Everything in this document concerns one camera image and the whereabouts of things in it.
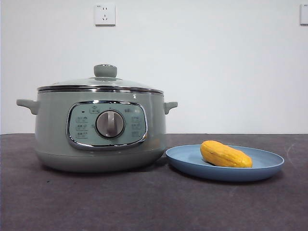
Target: blue plate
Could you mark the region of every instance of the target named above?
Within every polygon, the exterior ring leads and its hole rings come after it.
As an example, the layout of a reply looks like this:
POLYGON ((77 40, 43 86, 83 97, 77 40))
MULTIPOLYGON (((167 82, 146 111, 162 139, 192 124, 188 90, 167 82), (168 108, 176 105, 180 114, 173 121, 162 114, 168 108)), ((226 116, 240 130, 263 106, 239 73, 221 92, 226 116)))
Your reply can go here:
POLYGON ((196 177, 222 181, 255 181, 272 177, 279 172, 284 159, 268 151, 230 146, 243 151, 253 161, 252 167, 218 167, 206 162, 200 152, 200 144, 184 145, 166 151, 169 163, 179 171, 196 177))

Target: stainless steel rim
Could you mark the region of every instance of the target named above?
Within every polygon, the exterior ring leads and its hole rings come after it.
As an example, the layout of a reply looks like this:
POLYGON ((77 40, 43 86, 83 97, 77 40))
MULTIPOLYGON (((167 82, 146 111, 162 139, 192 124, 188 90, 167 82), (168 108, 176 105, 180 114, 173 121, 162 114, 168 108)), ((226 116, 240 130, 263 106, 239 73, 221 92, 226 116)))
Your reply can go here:
POLYGON ((42 93, 51 93, 51 92, 118 92, 118 93, 135 93, 135 94, 150 94, 150 95, 160 95, 164 96, 161 93, 149 92, 149 91, 136 91, 136 90, 98 90, 98 89, 63 89, 63 90, 40 90, 38 94, 42 93))
POLYGON ((148 89, 148 88, 134 88, 134 87, 121 87, 121 86, 87 86, 87 85, 60 85, 60 86, 45 86, 38 88, 38 92, 46 91, 100 91, 100 90, 129 90, 129 91, 143 91, 143 92, 152 92, 158 94, 164 94, 161 90, 148 89))

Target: pot lid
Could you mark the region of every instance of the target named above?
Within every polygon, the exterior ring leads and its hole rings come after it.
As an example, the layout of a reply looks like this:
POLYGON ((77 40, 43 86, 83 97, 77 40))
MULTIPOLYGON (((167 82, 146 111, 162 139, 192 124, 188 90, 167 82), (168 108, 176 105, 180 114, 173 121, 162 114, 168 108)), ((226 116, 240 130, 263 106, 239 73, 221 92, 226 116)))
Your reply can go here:
POLYGON ((163 94, 163 91, 153 89, 141 83, 116 78, 117 68, 109 64, 94 66, 95 77, 69 80, 38 88, 38 91, 84 91, 84 90, 133 90, 163 94))

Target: dark gray tabletop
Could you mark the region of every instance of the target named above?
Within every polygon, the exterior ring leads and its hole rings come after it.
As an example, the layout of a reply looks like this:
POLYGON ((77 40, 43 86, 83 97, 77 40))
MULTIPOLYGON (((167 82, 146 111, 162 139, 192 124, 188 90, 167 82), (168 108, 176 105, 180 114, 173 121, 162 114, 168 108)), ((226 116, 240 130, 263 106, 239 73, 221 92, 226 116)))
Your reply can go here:
POLYGON ((217 140, 285 158, 250 183, 203 180, 169 166, 78 174, 52 170, 33 134, 1 136, 2 231, 308 230, 308 135, 169 134, 168 147, 217 140))

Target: silver knob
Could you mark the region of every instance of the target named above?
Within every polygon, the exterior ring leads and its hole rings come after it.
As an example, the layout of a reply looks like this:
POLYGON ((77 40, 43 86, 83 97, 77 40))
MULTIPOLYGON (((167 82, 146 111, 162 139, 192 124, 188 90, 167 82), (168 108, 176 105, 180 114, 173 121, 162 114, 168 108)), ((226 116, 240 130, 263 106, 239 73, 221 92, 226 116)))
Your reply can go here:
POLYGON ((101 113, 96 120, 96 129, 104 137, 112 138, 119 135, 124 128, 122 116, 114 111, 101 113))

